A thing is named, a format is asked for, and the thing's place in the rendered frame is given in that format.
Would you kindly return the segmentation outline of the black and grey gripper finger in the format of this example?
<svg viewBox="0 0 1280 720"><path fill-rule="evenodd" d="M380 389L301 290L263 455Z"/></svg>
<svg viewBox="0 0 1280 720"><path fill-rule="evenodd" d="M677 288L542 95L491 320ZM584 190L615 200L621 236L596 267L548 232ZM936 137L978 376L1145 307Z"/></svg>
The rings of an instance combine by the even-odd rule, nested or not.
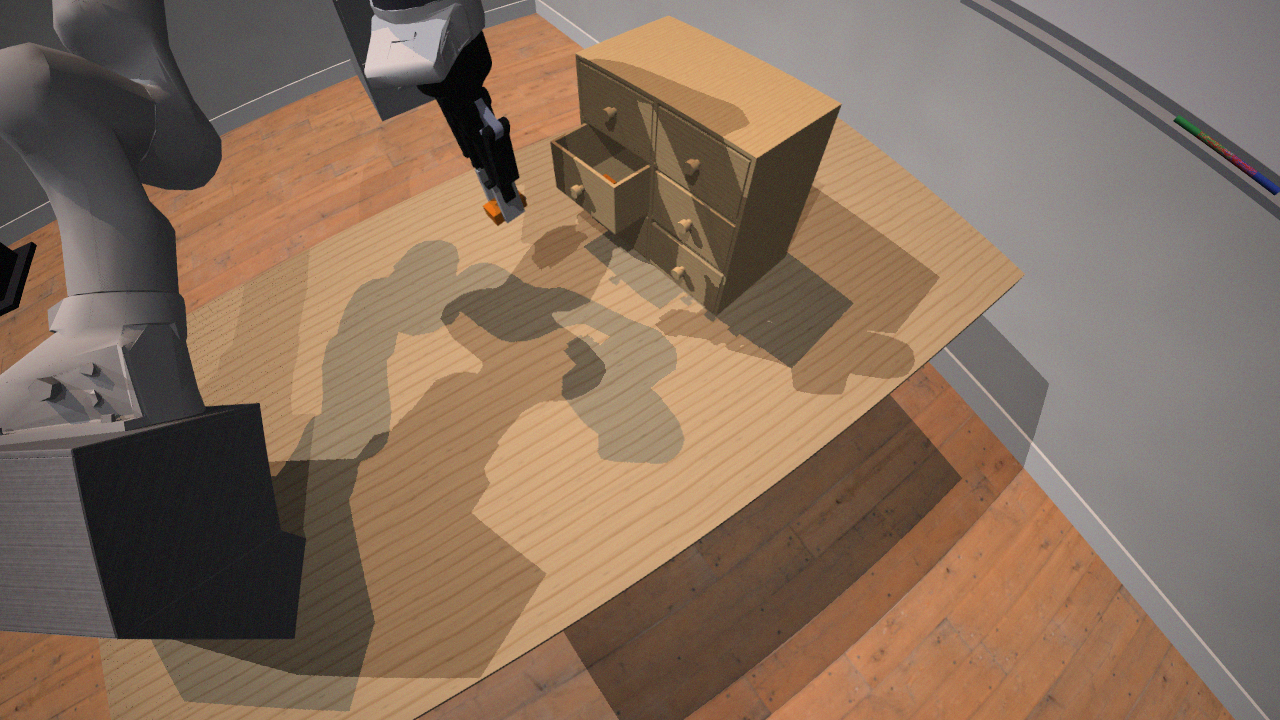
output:
<svg viewBox="0 0 1280 720"><path fill-rule="evenodd" d="M451 105L451 111L460 122L465 136L474 142L489 178L484 184L486 190L492 190L504 220L509 223L525 211L515 184L520 177L509 138L509 120L506 117L497 119L493 109L486 108L483 97L477 99L475 104L483 120L483 126L475 129L470 129L458 102Z"/></svg>
<svg viewBox="0 0 1280 720"><path fill-rule="evenodd" d="M442 111L443 111L443 114L445 117L445 120L451 126L451 129L452 129L452 132L454 135L454 138L460 143L460 149L462 150L465 158L470 158L471 164L475 168L475 172L477 174L477 179L480 181L480 184L483 186L484 193L486 195L488 202L492 201L492 199L495 199L494 193L492 192L492 190L486 190L486 186L484 184L484 182L489 181L488 176L486 176L486 170L484 170L483 163L480 161L477 151L474 147L474 142L470 141L470 138L465 137L465 133L463 133L463 131L462 131L462 128L460 126L460 122L453 117L453 114L451 111L451 105L452 105L451 97L435 97L435 99L436 99L436 102L439 104L439 106L442 108Z"/></svg>

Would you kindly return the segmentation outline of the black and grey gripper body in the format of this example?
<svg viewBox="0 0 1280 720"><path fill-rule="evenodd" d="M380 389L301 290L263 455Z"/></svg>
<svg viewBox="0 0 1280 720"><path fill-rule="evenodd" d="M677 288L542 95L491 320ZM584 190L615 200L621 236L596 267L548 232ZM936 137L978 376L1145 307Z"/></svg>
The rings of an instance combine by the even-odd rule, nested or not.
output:
<svg viewBox="0 0 1280 720"><path fill-rule="evenodd" d="M470 129L483 126L480 113L475 101L483 97L486 108L492 109L492 102L486 96L483 83L492 70L492 56L486 46L483 31L466 45L457 56L445 79L442 83L416 85L417 88L431 97L449 97L452 105L460 104Z"/></svg>

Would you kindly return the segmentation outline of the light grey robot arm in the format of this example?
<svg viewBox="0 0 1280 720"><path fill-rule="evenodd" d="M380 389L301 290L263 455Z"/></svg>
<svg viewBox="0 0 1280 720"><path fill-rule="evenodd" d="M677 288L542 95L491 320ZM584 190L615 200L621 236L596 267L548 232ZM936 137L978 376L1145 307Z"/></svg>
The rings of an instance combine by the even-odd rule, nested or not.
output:
<svg viewBox="0 0 1280 720"><path fill-rule="evenodd" d="M440 83L485 27L481 0L370 5L364 74L376 90ZM0 50L0 136L51 202L68 295L47 309L54 334L0 375L0 445L206 410L175 231L143 184L204 187L221 138L177 67L164 0L52 0L52 26L72 54L29 42Z"/></svg>

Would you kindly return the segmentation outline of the small brown wooden chest of drawers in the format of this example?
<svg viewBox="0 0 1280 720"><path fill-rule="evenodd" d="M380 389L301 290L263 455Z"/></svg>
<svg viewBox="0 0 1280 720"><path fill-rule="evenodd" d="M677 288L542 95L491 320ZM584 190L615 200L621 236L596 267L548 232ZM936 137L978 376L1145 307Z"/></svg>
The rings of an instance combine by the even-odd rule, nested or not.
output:
<svg viewBox="0 0 1280 720"><path fill-rule="evenodd" d="M671 15L575 56L581 126L588 122L652 164L646 260L658 169L736 223L717 316L785 259L842 104ZM652 160L582 117L582 61L654 100ZM660 105L751 159L737 219L655 164Z"/></svg>

